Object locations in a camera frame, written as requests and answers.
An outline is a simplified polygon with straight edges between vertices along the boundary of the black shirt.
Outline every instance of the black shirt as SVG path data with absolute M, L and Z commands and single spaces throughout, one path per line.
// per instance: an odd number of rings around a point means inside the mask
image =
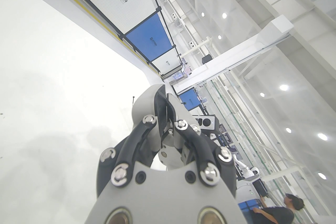
M 272 215 L 278 224 L 291 224 L 294 220 L 294 213 L 286 207 L 266 207 L 262 209 L 264 212 Z M 254 213 L 251 211 L 254 224 L 274 224 L 274 222 L 267 219 L 261 213 Z

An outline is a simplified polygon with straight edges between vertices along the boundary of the dark hair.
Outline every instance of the dark hair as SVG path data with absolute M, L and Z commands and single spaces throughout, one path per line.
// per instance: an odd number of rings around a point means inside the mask
M 293 194 L 288 194 L 288 193 L 286 193 L 286 196 L 287 196 L 290 200 L 292 200 L 293 207 L 294 207 L 297 211 L 303 209 L 303 207 L 304 207 L 305 204 L 304 204 L 304 202 L 303 202 L 303 200 L 302 200 L 301 198 L 296 197 L 296 196 L 293 195 Z

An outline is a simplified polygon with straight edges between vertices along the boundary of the white robot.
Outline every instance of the white robot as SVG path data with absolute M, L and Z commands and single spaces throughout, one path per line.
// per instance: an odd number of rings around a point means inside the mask
M 245 179 L 259 174 L 260 171 L 257 167 L 252 167 L 250 170 L 247 165 L 243 164 L 240 160 L 237 159 L 236 155 L 233 155 L 233 157 L 234 157 L 234 162 L 239 165 L 239 168 L 241 172 L 243 173 L 243 177 Z

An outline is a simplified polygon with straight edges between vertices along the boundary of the recessed ceiling light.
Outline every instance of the recessed ceiling light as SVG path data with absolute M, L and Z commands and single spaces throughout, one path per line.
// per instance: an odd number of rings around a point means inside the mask
M 318 134 L 317 136 L 324 141 L 328 140 L 328 137 L 325 134 Z
M 327 177 L 326 177 L 324 174 L 320 173 L 320 172 L 318 172 L 318 175 L 319 175 L 323 180 L 326 180 L 326 179 L 327 179 Z
M 288 85 L 280 85 L 279 87 L 282 91 L 287 91 L 288 90 Z

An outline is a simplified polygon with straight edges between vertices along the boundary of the glass wall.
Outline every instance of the glass wall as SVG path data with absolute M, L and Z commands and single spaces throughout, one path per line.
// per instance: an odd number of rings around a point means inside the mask
M 198 90 L 244 162 L 270 177 L 266 184 L 275 204 L 282 204 L 284 193 L 303 198 L 306 208 L 297 213 L 298 223 L 336 211 L 327 193 L 334 187 L 333 145 L 318 137 L 332 134 L 335 112 L 277 47 L 199 84 Z M 277 172 L 281 175 L 271 179 Z M 318 172 L 328 176 L 327 184 Z

